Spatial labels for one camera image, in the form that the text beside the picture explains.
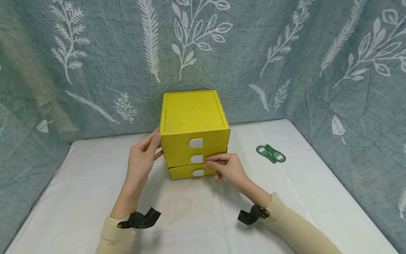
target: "green scissors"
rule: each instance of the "green scissors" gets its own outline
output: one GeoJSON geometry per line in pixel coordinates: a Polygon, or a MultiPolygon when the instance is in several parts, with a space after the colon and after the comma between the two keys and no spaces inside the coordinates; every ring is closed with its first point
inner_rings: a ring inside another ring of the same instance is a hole
{"type": "Polygon", "coordinates": [[[286,156],[280,151],[275,150],[270,145],[260,145],[257,147],[257,153],[268,158],[273,164],[285,162],[286,156]]]}

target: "white leaf pattern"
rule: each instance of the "white leaf pattern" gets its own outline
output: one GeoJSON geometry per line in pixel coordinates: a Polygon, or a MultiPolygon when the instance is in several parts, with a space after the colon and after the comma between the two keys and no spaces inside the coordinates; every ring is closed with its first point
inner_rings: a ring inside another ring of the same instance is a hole
{"type": "Polygon", "coordinates": [[[174,31],[176,38],[181,44],[181,47],[177,46],[176,44],[172,44],[172,49],[179,56],[180,59],[180,81],[182,79],[182,69],[187,65],[194,65],[197,60],[196,58],[193,58],[193,56],[186,57],[187,59],[184,58],[185,55],[190,55],[190,53],[188,54],[187,52],[185,52],[188,46],[196,45],[203,51],[210,51],[212,50],[211,46],[205,41],[200,41],[200,39],[202,39],[206,35],[211,35],[215,42],[224,43],[225,38],[222,35],[219,35],[219,33],[228,32],[233,25],[228,22],[223,22],[219,24],[215,29],[213,29],[217,22],[217,15],[214,14],[209,19],[204,33],[202,33],[204,20],[201,19],[197,23],[195,22],[200,11],[208,4],[213,4],[218,10],[221,11],[229,9],[231,6],[225,0],[200,0],[197,8],[196,6],[193,7],[192,0],[176,0],[176,2],[182,5],[182,9],[188,9],[181,12],[179,6],[176,5],[175,2],[172,2],[172,9],[176,14],[173,25],[174,31]]]}
{"type": "Polygon", "coordinates": [[[266,94],[262,90],[262,88],[260,88],[259,86],[255,85],[255,84],[249,84],[248,86],[251,87],[252,89],[254,89],[254,91],[259,94],[259,98],[261,98],[263,108],[266,109],[267,111],[269,111],[266,94]]]}
{"type": "Polygon", "coordinates": [[[366,3],[366,0],[355,0],[354,6],[352,7],[352,10],[351,10],[350,19],[347,20],[347,22],[341,29],[340,34],[338,35],[337,38],[334,39],[333,44],[328,49],[326,55],[323,58],[323,61],[320,65],[321,71],[320,71],[319,77],[322,76],[323,71],[330,65],[331,62],[333,62],[337,53],[341,50],[341,48],[344,46],[345,42],[354,32],[355,26],[358,23],[361,13],[364,9],[365,3],[366,3]]]}
{"type": "Polygon", "coordinates": [[[333,117],[333,121],[331,122],[331,129],[333,131],[333,134],[341,136],[341,139],[342,139],[344,145],[347,145],[346,142],[344,141],[344,137],[343,137],[346,130],[344,129],[344,127],[341,124],[341,121],[337,117],[337,115],[334,115],[334,117],[333,117]]]}
{"type": "Polygon", "coordinates": [[[286,83],[278,89],[278,92],[275,94],[274,97],[274,107],[275,112],[280,107],[281,103],[283,103],[287,97],[287,86],[290,84],[290,79],[286,81],[286,83]]]}
{"type": "Polygon", "coordinates": [[[145,54],[147,55],[147,66],[151,74],[158,81],[159,56],[158,56],[158,23],[155,19],[154,7],[152,0],[138,0],[141,11],[141,24],[144,30],[145,54]]]}
{"type": "Polygon", "coordinates": [[[75,100],[77,100],[77,101],[79,101],[79,102],[81,102],[81,103],[83,103],[83,104],[86,104],[86,105],[90,106],[91,108],[95,109],[97,112],[99,112],[102,116],[104,116],[104,118],[106,118],[106,119],[109,120],[110,122],[118,123],[118,124],[120,123],[120,122],[117,122],[117,121],[116,121],[113,117],[111,117],[104,109],[102,109],[99,105],[95,104],[94,102],[92,102],[92,101],[90,101],[90,100],[87,100],[87,99],[83,98],[82,96],[79,96],[79,95],[74,94],[74,93],[72,93],[72,92],[69,92],[69,91],[66,91],[66,90],[65,90],[65,92],[66,92],[69,96],[71,96],[73,99],[75,99],[75,100]]]}
{"type": "Polygon", "coordinates": [[[120,114],[120,116],[124,120],[128,120],[132,123],[134,120],[133,116],[136,116],[138,110],[132,109],[131,104],[128,102],[128,95],[127,92],[121,94],[121,98],[118,98],[117,101],[113,100],[114,104],[113,107],[116,109],[116,112],[120,114]]]}
{"type": "Polygon", "coordinates": [[[47,120],[42,120],[38,125],[37,125],[37,130],[43,133],[48,133],[48,124],[52,123],[52,121],[48,122],[47,120]]]}
{"type": "Polygon", "coordinates": [[[397,208],[399,209],[400,218],[403,219],[403,213],[406,212],[406,187],[403,189],[403,192],[400,195],[397,208]]]}
{"type": "Polygon", "coordinates": [[[275,46],[270,46],[269,49],[267,50],[267,60],[265,65],[263,66],[261,73],[259,74],[260,77],[262,77],[262,74],[266,68],[266,66],[269,63],[277,62],[282,60],[282,56],[277,56],[278,53],[282,53],[281,49],[285,48],[286,44],[290,41],[295,41],[299,38],[299,35],[297,34],[304,26],[305,20],[309,17],[309,7],[313,3],[314,0],[299,0],[298,2],[298,10],[301,10],[301,13],[298,14],[297,11],[294,11],[294,14],[292,16],[292,21],[295,27],[293,29],[290,28],[289,25],[285,27],[285,41],[280,44],[280,45],[275,45],[275,46]]]}
{"type": "Polygon", "coordinates": [[[338,84],[345,79],[352,79],[354,81],[359,81],[364,79],[363,76],[356,76],[356,68],[360,68],[360,64],[373,63],[375,71],[383,76],[391,76],[391,70],[387,64],[383,61],[389,60],[399,60],[400,67],[402,71],[406,72],[405,66],[405,56],[406,49],[402,49],[401,52],[396,53],[400,46],[403,44],[402,39],[400,41],[394,41],[400,35],[403,34],[403,28],[405,25],[406,15],[404,17],[399,17],[398,12],[394,9],[387,9],[382,11],[382,17],[387,26],[387,28],[392,30],[386,31],[385,28],[381,29],[381,20],[376,18],[372,27],[373,34],[371,32],[362,39],[358,47],[358,58],[355,62],[352,56],[352,61],[350,61],[350,56],[348,57],[348,68],[344,76],[337,81],[333,86],[335,88],[338,84]]]}
{"type": "Polygon", "coordinates": [[[79,8],[74,8],[73,3],[69,1],[64,2],[63,0],[58,0],[54,2],[57,2],[59,4],[59,7],[51,5],[51,12],[58,18],[60,18],[63,22],[62,24],[56,23],[55,28],[62,35],[63,39],[68,42],[69,47],[66,46],[65,42],[62,39],[54,35],[54,39],[59,48],[51,48],[51,52],[65,68],[66,79],[72,85],[68,74],[68,69],[82,68],[83,63],[79,61],[69,62],[68,60],[70,57],[87,57],[87,54],[84,51],[76,50],[74,46],[75,43],[79,45],[90,44],[90,41],[88,38],[85,37],[74,36],[75,34],[79,35],[84,31],[85,26],[83,26],[82,24],[78,24],[81,18],[84,17],[83,12],[79,8]]]}

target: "drawer handle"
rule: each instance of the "drawer handle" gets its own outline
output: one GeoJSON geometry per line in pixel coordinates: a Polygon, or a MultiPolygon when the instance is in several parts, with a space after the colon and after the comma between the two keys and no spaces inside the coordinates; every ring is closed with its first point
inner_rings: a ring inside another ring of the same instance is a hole
{"type": "Polygon", "coordinates": [[[190,158],[191,163],[203,163],[203,154],[193,155],[190,158]]]}
{"type": "Polygon", "coordinates": [[[192,139],[189,141],[189,146],[191,148],[202,148],[203,147],[203,139],[192,139]]]}
{"type": "Polygon", "coordinates": [[[204,170],[203,169],[198,169],[193,171],[192,173],[193,176],[204,176],[204,170]]]}

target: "yellow plastic drawer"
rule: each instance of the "yellow plastic drawer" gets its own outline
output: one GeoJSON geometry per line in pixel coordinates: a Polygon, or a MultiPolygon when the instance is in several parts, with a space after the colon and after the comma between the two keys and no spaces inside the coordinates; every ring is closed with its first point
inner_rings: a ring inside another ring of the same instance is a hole
{"type": "Polygon", "coordinates": [[[216,172],[214,169],[205,169],[204,164],[188,165],[183,167],[169,168],[169,175],[172,180],[198,177],[198,176],[210,176],[216,172]]]}
{"type": "Polygon", "coordinates": [[[217,91],[165,93],[160,133],[165,153],[227,147],[230,127],[217,91]]]}
{"type": "Polygon", "coordinates": [[[206,157],[227,152],[227,147],[195,148],[188,151],[164,153],[168,167],[206,163],[206,157]]]}

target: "right hand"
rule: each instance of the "right hand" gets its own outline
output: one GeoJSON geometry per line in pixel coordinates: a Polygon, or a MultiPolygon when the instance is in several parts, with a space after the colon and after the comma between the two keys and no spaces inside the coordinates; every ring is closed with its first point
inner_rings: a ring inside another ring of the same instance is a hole
{"type": "Polygon", "coordinates": [[[216,171],[215,179],[225,177],[235,187],[240,187],[250,181],[237,154],[216,154],[206,158],[206,167],[216,171]]]}

